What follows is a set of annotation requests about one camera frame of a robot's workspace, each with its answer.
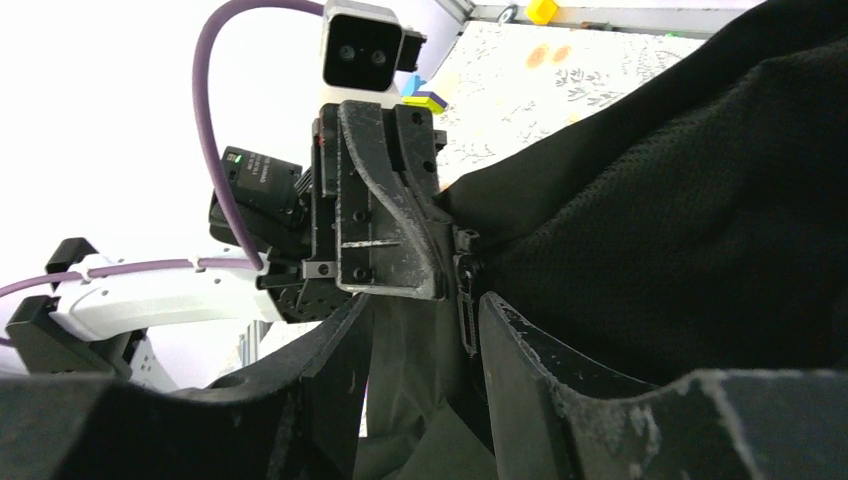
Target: patterned tablecloth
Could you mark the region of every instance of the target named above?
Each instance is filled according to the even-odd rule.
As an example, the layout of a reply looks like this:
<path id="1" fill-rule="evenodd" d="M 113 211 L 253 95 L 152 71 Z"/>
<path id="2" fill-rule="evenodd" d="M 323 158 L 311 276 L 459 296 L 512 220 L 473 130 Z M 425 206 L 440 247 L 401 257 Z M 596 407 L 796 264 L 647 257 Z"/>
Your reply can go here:
<path id="1" fill-rule="evenodd" d="M 702 40 L 472 22 L 432 89 L 449 103 L 442 188 L 611 105 Z"/>

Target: black camera module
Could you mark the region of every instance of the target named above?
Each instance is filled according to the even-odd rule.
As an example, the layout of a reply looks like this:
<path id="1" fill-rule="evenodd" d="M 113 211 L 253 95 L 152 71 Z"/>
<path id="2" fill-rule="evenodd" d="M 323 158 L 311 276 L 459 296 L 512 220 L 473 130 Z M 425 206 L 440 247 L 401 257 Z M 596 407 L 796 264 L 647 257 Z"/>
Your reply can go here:
<path id="1" fill-rule="evenodd" d="M 334 16 L 324 56 L 324 81 L 335 87 L 385 92 L 394 81 L 403 38 L 403 29 L 396 24 Z"/>

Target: black plastic part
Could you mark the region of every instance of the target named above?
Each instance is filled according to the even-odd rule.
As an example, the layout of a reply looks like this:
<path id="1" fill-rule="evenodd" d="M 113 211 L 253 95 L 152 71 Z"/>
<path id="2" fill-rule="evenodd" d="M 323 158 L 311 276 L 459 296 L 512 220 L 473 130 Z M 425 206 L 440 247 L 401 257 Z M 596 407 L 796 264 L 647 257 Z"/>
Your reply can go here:
<path id="1" fill-rule="evenodd" d="M 433 137 L 436 142 L 436 153 L 439 153 L 448 145 L 448 133 L 444 130 L 433 130 Z"/>
<path id="2" fill-rule="evenodd" d="M 344 132 L 336 210 L 340 285 L 375 295 L 443 298 L 444 272 L 425 226 L 437 217 L 450 221 L 432 203 L 439 190 L 432 115 L 357 101 L 343 102 L 338 112 Z"/>
<path id="3" fill-rule="evenodd" d="M 339 339 L 337 345 L 332 345 L 334 355 L 323 364 L 309 365 L 301 377 L 304 434 L 344 478 L 353 477 L 365 386 L 371 368 L 373 319 L 370 310 L 359 315 L 355 319 L 359 328 L 352 329 L 345 341 Z"/>
<path id="4" fill-rule="evenodd" d="M 257 248 L 267 251 L 273 247 L 288 258 L 305 258 L 309 252 L 303 241 L 306 212 L 296 188 L 302 167 L 235 147 L 227 147 L 222 164 Z M 209 234 L 219 242 L 238 245 L 214 194 L 209 206 Z"/>
<path id="5" fill-rule="evenodd" d="M 333 177 L 337 174 L 327 174 L 328 168 L 335 168 L 333 152 L 338 151 L 340 139 L 337 132 L 337 117 L 334 105 L 325 105 L 321 108 L 318 122 L 313 127 L 321 130 L 313 131 L 312 135 L 312 195 L 310 195 L 310 214 L 312 220 L 312 256 L 310 262 L 335 262 L 336 261 L 336 231 L 333 228 L 336 215 L 336 197 L 332 191 L 336 184 L 332 184 L 330 194 L 324 194 L 324 180 L 334 182 Z"/>
<path id="6" fill-rule="evenodd" d="M 44 266 L 44 271 L 47 273 L 67 272 L 71 268 L 71 265 L 79 263 L 86 256 L 96 253 L 98 253 L 97 249 L 88 243 L 88 240 L 81 237 L 66 238 L 62 240 L 62 243 L 53 252 L 50 260 Z M 52 285 L 53 291 L 56 291 L 59 283 L 53 282 L 50 285 Z"/>
<path id="7" fill-rule="evenodd" d="M 480 310 L 501 478 L 794 480 L 848 471 L 848 375 L 704 370 L 657 388 L 567 347 L 494 293 Z"/>
<path id="8" fill-rule="evenodd" d="M 350 299 L 334 279 L 296 279 L 273 289 L 274 303 L 291 323 L 324 320 Z"/>
<path id="9" fill-rule="evenodd" d="M 287 227 L 300 224 L 294 187 L 300 165 L 235 147 L 227 147 L 222 161 L 236 203 Z"/>
<path id="10" fill-rule="evenodd" d="M 30 373 L 101 372 L 129 378 L 125 359 L 134 335 L 124 333 L 100 342 L 83 342 L 50 318 L 58 299 L 47 296 L 25 298 L 18 306 L 6 332 Z"/>
<path id="11" fill-rule="evenodd" d="M 321 156 L 321 192 L 335 197 L 339 192 L 339 116 L 338 107 L 326 105 L 313 125 Z"/>
<path id="12" fill-rule="evenodd" d="M 403 45 L 398 56 L 397 70 L 399 72 L 414 72 L 418 70 L 418 57 L 421 55 L 421 47 L 427 42 L 427 37 L 414 30 L 406 30 L 403 36 Z"/>

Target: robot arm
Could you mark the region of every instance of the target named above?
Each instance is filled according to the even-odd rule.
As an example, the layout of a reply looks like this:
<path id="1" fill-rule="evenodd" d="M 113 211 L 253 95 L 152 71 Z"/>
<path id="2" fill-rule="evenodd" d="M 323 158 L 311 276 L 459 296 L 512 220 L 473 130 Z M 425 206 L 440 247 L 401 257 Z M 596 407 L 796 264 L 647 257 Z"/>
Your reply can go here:
<path id="1" fill-rule="evenodd" d="M 222 253 L 212 258 L 244 258 Z M 89 255 L 70 270 L 118 265 Z M 62 282 L 50 317 L 80 340 L 94 342 L 148 327 L 207 320 L 282 321 L 267 291 L 256 288 L 262 271 L 243 268 L 172 269 Z"/>

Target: white wall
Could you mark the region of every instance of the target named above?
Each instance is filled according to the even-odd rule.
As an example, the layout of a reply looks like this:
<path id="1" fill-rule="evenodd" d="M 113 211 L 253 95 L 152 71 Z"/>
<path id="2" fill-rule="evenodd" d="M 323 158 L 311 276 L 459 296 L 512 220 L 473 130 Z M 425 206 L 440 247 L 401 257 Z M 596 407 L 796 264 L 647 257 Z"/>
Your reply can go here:
<path id="1" fill-rule="evenodd" d="M 0 285 L 41 274 L 72 236 L 104 253 L 150 258 L 184 258 L 211 243 L 190 74 L 197 34 L 221 3 L 0 4 Z M 431 75 L 459 25 L 431 0 L 379 3 L 428 34 L 420 66 Z M 210 78 L 221 149 L 309 161 L 320 28 L 317 17 L 269 9 L 224 28 Z M 25 295 L 48 292 L 0 299 L 0 325 Z M 212 379 L 241 330 L 218 322 L 151 337 L 177 381 L 195 386 Z M 0 349 L 0 371 L 21 368 Z"/>

